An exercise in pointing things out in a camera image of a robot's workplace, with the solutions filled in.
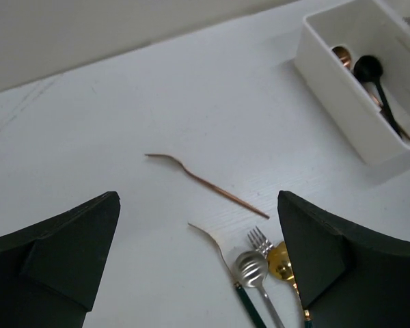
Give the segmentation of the black round spoon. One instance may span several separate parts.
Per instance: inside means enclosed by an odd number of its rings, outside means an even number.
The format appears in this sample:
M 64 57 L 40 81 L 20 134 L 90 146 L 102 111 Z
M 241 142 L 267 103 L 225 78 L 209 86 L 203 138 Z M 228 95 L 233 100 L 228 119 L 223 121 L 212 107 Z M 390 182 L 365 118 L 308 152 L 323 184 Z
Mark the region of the black round spoon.
M 373 83 L 381 99 L 381 111 L 385 114 L 386 120 L 395 132 L 401 136 L 400 126 L 393 116 L 389 103 L 381 86 L 383 67 L 381 62 L 373 55 L 362 55 L 354 65 L 353 74 L 361 83 Z

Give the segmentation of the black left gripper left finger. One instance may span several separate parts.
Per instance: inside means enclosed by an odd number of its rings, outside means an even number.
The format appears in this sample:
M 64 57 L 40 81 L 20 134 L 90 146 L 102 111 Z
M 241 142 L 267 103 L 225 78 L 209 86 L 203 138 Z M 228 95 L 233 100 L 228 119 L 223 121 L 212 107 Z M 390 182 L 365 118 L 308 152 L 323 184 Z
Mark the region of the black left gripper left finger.
M 120 197 L 109 191 L 0 236 L 0 327 L 82 327 L 119 217 Z

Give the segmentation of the silver ridged spoon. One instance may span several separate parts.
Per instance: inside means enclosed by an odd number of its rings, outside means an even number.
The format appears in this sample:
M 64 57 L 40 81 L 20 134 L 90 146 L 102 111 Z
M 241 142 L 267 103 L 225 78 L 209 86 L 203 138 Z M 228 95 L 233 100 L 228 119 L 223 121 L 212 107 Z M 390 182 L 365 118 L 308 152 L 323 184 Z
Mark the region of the silver ridged spoon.
M 248 288 L 256 288 L 259 291 L 275 326 L 284 328 L 284 324 L 263 286 L 269 272 L 266 258 L 257 251 L 244 251 L 236 258 L 234 268 L 242 285 Z

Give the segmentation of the thin copper bent fork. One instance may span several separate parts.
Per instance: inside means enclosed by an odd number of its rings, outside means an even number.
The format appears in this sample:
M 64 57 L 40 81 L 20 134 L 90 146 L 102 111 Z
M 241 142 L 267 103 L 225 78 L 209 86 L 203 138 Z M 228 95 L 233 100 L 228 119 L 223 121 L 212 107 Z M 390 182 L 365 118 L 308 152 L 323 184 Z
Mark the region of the thin copper bent fork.
M 231 202 L 234 202 L 235 204 L 238 204 L 239 206 L 242 206 L 243 208 L 250 210 L 253 213 L 256 213 L 257 215 L 263 217 L 264 219 L 269 220 L 270 216 L 267 215 L 265 212 L 261 211 L 260 209 L 256 208 L 255 206 L 249 204 L 248 202 L 242 200 L 241 198 L 231 194 L 229 191 L 226 191 L 225 189 L 222 189 L 218 187 L 217 185 L 199 177 L 198 175 L 194 174 L 190 169 L 188 169 L 179 159 L 176 157 L 169 155 L 169 154 L 160 154 L 160 153 L 146 153 L 146 157 L 150 158 L 158 158 L 158 159 L 166 159 L 168 161 L 171 161 L 172 163 L 177 164 L 181 170 L 184 171 L 186 175 L 188 175 L 190 178 L 201 184 L 202 186 L 206 187 L 207 189 L 210 189 L 211 191 L 219 194 L 220 196 L 230 200 Z

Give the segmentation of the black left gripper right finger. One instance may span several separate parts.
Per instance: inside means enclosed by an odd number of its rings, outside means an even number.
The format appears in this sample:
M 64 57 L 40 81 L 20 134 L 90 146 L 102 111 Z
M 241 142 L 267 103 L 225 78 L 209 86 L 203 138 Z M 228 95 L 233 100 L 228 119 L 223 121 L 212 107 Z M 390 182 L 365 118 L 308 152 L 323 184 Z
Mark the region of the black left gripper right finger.
M 410 242 L 280 191 L 277 211 L 315 327 L 410 327 Z

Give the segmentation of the copper round spoon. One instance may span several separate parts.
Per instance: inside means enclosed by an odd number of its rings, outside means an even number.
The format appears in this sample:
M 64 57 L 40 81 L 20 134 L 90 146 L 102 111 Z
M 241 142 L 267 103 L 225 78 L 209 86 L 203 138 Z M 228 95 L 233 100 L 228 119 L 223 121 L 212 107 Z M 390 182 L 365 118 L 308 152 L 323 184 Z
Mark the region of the copper round spoon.
M 337 56 L 337 58 L 342 62 L 342 65 L 349 71 L 351 71 L 352 65 L 353 65 L 353 60 L 351 57 L 351 53 L 349 52 L 348 49 L 345 47 L 338 45 L 335 46 L 331 49 L 331 51 Z M 375 103 L 376 106 L 380 108 L 380 110 L 383 109 L 383 103 L 379 101 L 379 99 L 370 91 L 369 87 L 363 86 L 363 88 L 366 90 L 368 93 L 369 97 L 372 99 L 372 101 Z

